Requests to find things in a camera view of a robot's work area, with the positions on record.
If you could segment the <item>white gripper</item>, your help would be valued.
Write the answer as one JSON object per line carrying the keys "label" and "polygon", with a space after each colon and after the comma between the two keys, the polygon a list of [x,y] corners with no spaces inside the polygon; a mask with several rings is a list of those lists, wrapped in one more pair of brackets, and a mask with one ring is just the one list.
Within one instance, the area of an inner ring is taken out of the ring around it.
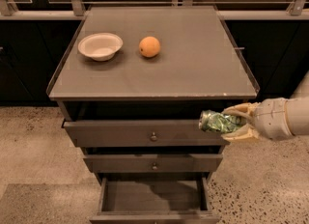
{"label": "white gripper", "polygon": [[259,134],[270,140],[285,140],[293,137],[287,121],[287,100],[268,98],[261,103],[242,103],[225,108],[222,113],[239,116],[252,125],[245,125],[232,133],[221,137],[229,142],[256,142]]}

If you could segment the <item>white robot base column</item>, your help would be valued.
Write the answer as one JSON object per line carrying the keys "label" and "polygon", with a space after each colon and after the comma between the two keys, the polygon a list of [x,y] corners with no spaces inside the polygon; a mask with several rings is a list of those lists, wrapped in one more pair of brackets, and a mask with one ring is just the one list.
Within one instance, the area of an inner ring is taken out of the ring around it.
{"label": "white robot base column", "polygon": [[306,98],[309,97],[309,71],[305,74],[300,81],[291,98]]}

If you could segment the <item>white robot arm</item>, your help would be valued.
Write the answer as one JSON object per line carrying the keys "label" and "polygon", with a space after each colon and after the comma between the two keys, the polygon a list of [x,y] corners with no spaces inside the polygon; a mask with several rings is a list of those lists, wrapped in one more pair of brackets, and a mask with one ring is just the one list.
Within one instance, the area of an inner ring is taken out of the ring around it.
{"label": "white robot arm", "polygon": [[228,107],[223,114],[245,120],[243,127],[222,136],[230,142],[281,141],[309,134],[309,98],[268,98]]}

